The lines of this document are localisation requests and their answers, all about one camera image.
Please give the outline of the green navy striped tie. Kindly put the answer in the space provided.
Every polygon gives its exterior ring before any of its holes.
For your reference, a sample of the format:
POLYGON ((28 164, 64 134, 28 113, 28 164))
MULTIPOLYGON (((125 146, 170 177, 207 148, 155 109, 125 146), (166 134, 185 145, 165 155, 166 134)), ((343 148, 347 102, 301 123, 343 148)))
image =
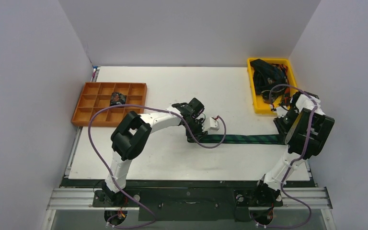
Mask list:
MULTIPOLYGON (((218 144, 222 141, 223 135, 211 134, 196 138, 202 144, 218 144)), ((233 135, 227 134, 223 144, 266 144, 266 145, 285 145, 282 136, 279 134, 271 135, 233 135)))

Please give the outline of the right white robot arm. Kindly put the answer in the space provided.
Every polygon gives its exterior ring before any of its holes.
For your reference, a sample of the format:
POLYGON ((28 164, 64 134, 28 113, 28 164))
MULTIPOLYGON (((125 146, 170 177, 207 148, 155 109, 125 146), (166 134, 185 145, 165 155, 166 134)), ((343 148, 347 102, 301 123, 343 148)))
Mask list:
POLYGON ((335 119, 321 109, 317 95, 295 93, 288 111, 278 113, 274 124, 286 150, 275 166, 260 181, 263 186, 251 191, 252 201, 258 205, 270 199, 270 192, 278 192, 287 179, 305 160, 317 156, 335 124, 335 119))

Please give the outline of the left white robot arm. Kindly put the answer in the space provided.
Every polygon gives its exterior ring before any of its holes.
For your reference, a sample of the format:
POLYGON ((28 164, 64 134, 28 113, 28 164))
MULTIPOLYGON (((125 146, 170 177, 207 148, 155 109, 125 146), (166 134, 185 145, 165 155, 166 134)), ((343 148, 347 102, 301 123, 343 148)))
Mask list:
POLYGON ((184 126, 186 136, 201 138, 210 130, 208 121, 200 118, 205 107, 196 98, 188 103, 174 103, 166 109, 138 114, 129 111, 112 133, 110 140, 113 150, 110 172, 102 186, 105 200, 112 206, 123 202, 127 174, 132 163, 154 132, 168 127, 184 126))

